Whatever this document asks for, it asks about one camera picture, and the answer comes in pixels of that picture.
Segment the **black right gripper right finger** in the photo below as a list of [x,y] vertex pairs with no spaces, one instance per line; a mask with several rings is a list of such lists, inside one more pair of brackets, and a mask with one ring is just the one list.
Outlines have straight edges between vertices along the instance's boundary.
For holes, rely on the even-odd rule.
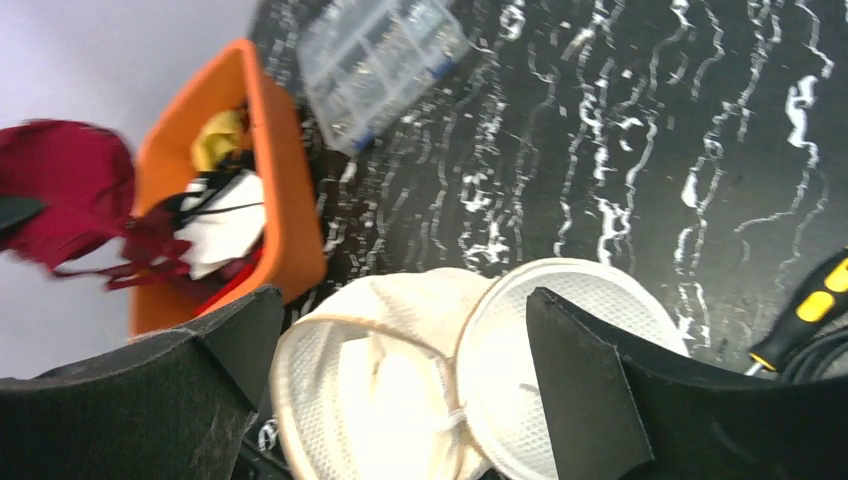
[[847,381],[672,352],[539,287],[526,324],[561,479],[843,479]]

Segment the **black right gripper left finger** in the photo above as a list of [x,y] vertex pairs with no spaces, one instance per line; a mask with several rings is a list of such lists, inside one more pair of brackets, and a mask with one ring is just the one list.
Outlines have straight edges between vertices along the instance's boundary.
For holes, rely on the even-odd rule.
[[227,479],[284,321],[262,286],[110,352],[1,382],[5,479]]

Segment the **maroon bra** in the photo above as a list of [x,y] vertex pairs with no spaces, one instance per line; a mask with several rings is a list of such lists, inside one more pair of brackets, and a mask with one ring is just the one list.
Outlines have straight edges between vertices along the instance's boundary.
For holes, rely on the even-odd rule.
[[215,271],[199,279],[192,279],[188,274],[179,275],[169,280],[168,284],[190,301],[203,303],[227,281],[226,277],[219,276]]

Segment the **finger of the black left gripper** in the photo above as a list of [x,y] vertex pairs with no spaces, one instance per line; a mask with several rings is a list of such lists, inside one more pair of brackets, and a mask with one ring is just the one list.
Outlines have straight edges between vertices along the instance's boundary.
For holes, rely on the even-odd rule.
[[46,205],[34,197],[1,197],[1,235],[11,234],[40,215]]

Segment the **white mesh bag beige trim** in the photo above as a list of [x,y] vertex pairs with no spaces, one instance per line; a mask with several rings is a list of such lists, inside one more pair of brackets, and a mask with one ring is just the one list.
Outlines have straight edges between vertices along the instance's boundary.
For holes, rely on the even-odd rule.
[[354,280],[279,340],[270,396],[297,479],[553,479],[526,326],[545,287],[680,355],[674,322],[637,280],[576,258],[497,279],[453,267]]

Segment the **crimson red bra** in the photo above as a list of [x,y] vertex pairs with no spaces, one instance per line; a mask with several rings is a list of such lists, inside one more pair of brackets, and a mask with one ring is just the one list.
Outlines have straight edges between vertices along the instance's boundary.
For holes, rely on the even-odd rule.
[[1,249],[39,264],[56,278],[113,239],[123,263],[95,270],[108,290],[158,283],[187,274],[178,240],[163,215],[136,218],[132,154],[116,132],[84,122],[42,119],[1,131],[1,197],[41,200],[46,208],[11,234]]

